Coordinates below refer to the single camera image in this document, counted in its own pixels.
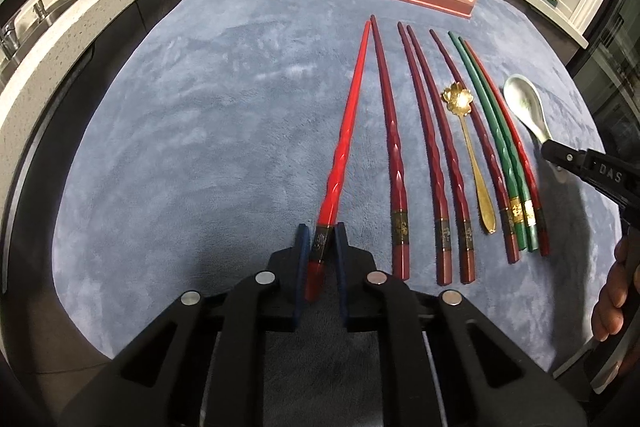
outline stainless steel sink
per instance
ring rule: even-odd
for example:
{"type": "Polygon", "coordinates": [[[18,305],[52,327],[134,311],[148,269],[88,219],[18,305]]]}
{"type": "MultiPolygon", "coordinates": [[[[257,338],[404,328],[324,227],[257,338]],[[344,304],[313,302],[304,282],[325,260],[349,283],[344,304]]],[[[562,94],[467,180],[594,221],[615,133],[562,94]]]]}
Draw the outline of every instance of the stainless steel sink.
{"type": "Polygon", "coordinates": [[[46,17],[36,20],[23,36],[20,36],[20,46],[13,56],[5,63],[0,71],[0,92],[9,82],[15,70],[24,60],[24,57],[33,49],[41,36],[51,27],[78,0],[56,0],[49,7],[46,7],[46,17]]]}

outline spoon handle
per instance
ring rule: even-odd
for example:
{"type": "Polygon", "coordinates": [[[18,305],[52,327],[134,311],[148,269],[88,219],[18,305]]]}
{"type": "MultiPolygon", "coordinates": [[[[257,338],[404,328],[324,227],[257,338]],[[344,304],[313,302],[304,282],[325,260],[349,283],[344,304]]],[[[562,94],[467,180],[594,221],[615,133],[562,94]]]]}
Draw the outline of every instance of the spoon handle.
{"type": "Polygon", "coordinates": [[[476,161],[476,155],[474,149],[471,146],[471,138],[469,137],[469,130],[466,127],[465,117],[459,116],[460,124],[462,125],[462,133],[465,135],[466,150],[469,152],[469,158],[471,158],[471,167],[474,171],[474,180],[476,182],[476,195],[478,195],[478,207],[480,208],[480,216],[482,217],[482,224],[489,233],[495,232],[495,212],[494,206],[491,204],[491,198],[489,197],[489,191],[486,189],[482,172],[476,161]]]}

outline dark red chopstick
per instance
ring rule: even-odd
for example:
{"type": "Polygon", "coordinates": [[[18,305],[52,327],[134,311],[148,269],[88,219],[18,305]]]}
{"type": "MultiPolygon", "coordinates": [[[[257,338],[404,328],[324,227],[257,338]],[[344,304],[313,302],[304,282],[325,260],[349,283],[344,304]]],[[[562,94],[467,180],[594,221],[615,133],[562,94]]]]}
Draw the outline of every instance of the dark red chopstick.
{"type": "Polygon", "coordinates": [[[529,157],[527,156],[526,151],[524,150],[524,145],[522,144],[522,140],[520,140],[520,135],[518,134],[518,130],[516,129],[515,124],[513,123],[513,119],[511,118],[511,114],[507,108],[507,105],[502,97],[502,93],[495,85],[492,78],[489,76],[489,73],[486,72],[484,65],[478,58],[478,55],[473,50],[471,45],[465,41],[466,47],[471,52],[472,57],[478,64],[480,71],[486,78],[487,84],[491,87],[491,90],[494,92],[495,100],[498,101],[498,105],[500,106],[500,110],[504,115],[504,119],[507,122],[507,126],[509,127],[509,131],[511,132],[511,136],[513,136],[513,142],[516,145],[516,149],[518,151],[518,156],[520,157],[520,163],[522,163],[522,167],[524,169],[524,176],[527,181],[527,185],[529,185],[529,192],[531,194],[531,202],[533,203],[533,211],[536,215],[536,223],[538,224],[538,241],[540,245],[540,255],[547,256],[549,255],[549,236],[546,231],[545,217],[542,213],[542,202],[540,201],[540,192],[538,191],[538,184],[536,183],[536,177],[533,175],[533,170],[531,168],[531,163],[529,162],[529,157]]]}
{"type": "Polygon", "coordinates": [[[373,42],[376,46],[380,87],[382,88],[382,105],[385,109],[386,148],[389,153],[389,178],[391,182],[391,235],[392,273],[398,279],[409,279],[409,219],[406,190],[404,188],[404,165],[398,134],[398,118],[394,105],[394,94],[391,90],[389,70],[386,67],[385,52],[375,16],[371,16],[373,42]]]}
{"type": "Polygon", "coordinates": [[[411,45],[409,44],[409,39],[406,36],[402,23],[398,23],[398,32],[400,33],[406,59],[409,63],[411,78],[414,81],[415,98],[418,101],[422,131],[424,132],[424,140],[427,145],[427,159],[429,161],[429,170],[431,174],[433,218],[435,222],[436,237],[436,281],[440,286],[446,286],[452,282],[453,270],[451,266],[449,205],[447,204],[447,195],[444,189],[444,175],[442,174],[442,168],[440,167],[440,151],[438,151],[435,126],[433,124],[433,119],[431,118],[429,103],[427,102],[427,95],[424,92],[424,86],[422,85],[420,71],[418,71],[414,52],[411,50],[411,45]]]}
{"type": "Polygon", "coordinates": [[[351,81],[349,96],[344,109],[344,116],[342,117],[338,144],[335,147],[334,165],[326,181],[326,195],[320,206],[320,214],[318,216],[318,223],[316,224],[316,235],[311,252],[309,253],[305,291],[305,298],[308,301],[318,299],[320,291],[322,290],[322,284],[324,283],[324,255],[327,250],[329,235],[337,220],[340,193],[342,191],[342,184],[344,183],[344,172],[347,167],[347,160],[349,159],[351,136],[353,136],[353,127],[358,110],[360,85],[362,84],[362,73],[367,56],[370,28],[371,22],[367,21],[364,25],[358,59],[353,71],[353,80],[351,81]]]}
{"type": "Polygon", "coordinates": [[[476,256],[474,253],[471,218],[469,216],[469,207],[466,203],[465,184],[462,179],[462,174],[460,173],[458,153],[456,153],[456,148],[453,144],[449,121],[447,121],[447,115],[445,114],[444,107],[440,101],[441,99],[438,87],[436,87],[436,83],[433,80],[433,75],[431,74],[431,70],[427,64],[427,59],[422,52],[422,48],[420,47],[420,42],[418,42],[411,26],[407,26],[406,29],[409,32],[411,42],[414,45],[415,54],[418,57],[418,62],[420,62],[424,78],[427,81],[427,87],[429,88],[429,93],[431,95],[431,102],[433,102],[433,108],[436,112],[440,131],[442,133],[445,156],[447,158],[451,174],[453,203],[456,209],[458,244],[460,245],[460,281],[463,284],[469,284],[476,280],[476,256]]]}
{"type": "MultiPolygon", "coordinates": [[[[436,41],[438,45],[438,49],[442,53],[451,74],[453,75],[453,79],[462,84],[462,87],[466,89],[466,84],[464,80],[462,80],[462,76],[458,71],[455,63],[451,59],[451,55],[442,44],[439,36],[436,32],[431,33],[433,39],[436,41]]],[[[480,143],[482,145],[482,152],[484,153],[484,157],[487,160],[489,165],[489,171],[491,172],[491,178],[494,181],[495,187],[495,195],[498,199],[498,207],[500,208],[500,220],[502,222],[502,231],[504,233],[504,243],[507,251],[507,260],[509,263],[517,263],[520,260],[520,252],[518,251],[518,242],[516,239],[515,229],[513,228],[513,217],[510,214],[511,204],[509,202],[509,196],[507,194],[507,189],[504,185],[504,180],[502,179],[502,173],[500,172],[500,166],[498,165],[498,161],[495,158],[494,148],[491,147],[491,142],[489,141],[489,136],[486,133],[486,129],[484,124],[482,123],[482,119],[478,111],[475,109],[476,104],[472,102],[472,111],[471,111],[471,120],[474,123],[474,127],[476,128],[476,133],[478,133],[478,137],[480,138],[480,143]]]]}

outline fuzzy mat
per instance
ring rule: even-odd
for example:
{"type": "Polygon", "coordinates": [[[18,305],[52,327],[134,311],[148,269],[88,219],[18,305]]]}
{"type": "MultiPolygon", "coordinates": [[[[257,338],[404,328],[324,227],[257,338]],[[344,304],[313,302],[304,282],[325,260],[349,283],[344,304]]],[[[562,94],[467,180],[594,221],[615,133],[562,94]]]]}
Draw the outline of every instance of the fuzzy mat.
{"type": "MultiPolygon", "coordinates": [[[[559,59],[529,20],[502,0],[478,0],[471,20],[395,0],[183,0],[108,90],[84,134],[60,207],[56,289],[101,352],[119,352],[184,290],[224,291],[263,269],[272,251],[291,245],[298,223],[313,227],[372,13],[398,111],[412,288],[441,291],[424,136],[398,21],[415,29],[440,89],[452,76],[430,28],[465,78],[448,30],[471,42],[498,84],[521,73],[538,86],[556,140],[602,149],[559,59]]],[[[452,115],[449,123],[473,217],[478,275],[471,285],[459,284],[454,232],[451,287],[549,369],[588,336],[591,308],[620,235],[617,208],[574,178],[559,185],[518,124],[538,170],[552,254],[543,259],[523,252],[510,266],[500,230],[491,236],[481,231],[462,130],[452,115]]],[[[470,122],[469,128],[495,201],[470,122]]],[[[442,167],[447,176],[444,158],[442,167]]],[[[447,196],[453,215],[449,186],[447,196]]],[[[385,271],[389,206],[380,81],[369,39],[339,219],[350,243],[370,250],[385,271]]],[[[268,426],[382,424],[375,337],[341,328],[331,274],[329,280],[295,334],[268,338],[268,426]]]]}

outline gold spoon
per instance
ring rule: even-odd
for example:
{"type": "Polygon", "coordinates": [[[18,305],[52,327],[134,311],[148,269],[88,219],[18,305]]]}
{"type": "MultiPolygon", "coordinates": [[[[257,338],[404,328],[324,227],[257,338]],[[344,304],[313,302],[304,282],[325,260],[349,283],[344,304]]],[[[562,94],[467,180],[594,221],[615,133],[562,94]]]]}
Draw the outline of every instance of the gold spoon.
{"type": "Polygon", "coordinates": [[[474,96],[468,89],[463,89],[462,84],[454,82],[451,87],[447,87],[442,92],[442,99],[447,103],[447,109],[460,118],[460,125],[462,125],[462,133],[465,135],[466,150],[469,152],[471,158],[471,166],[474,170],[474,179],[476,181],[476,194],[478,195],[478,206],[480,208],[480,216],[482,217],[482,223],[487,232],[495,232],[495,212],[494,206],[491,204],[491,198],[489,197],[489,191],[484,184],[484,178],[482,178],[482,172],[478,167],[476,156],[474,155],[473,147],[471,147],[471,138],[469,137],[469,131],[466,128],[465,116],[471,112],[471,102],[474,101],[474,96]]]}

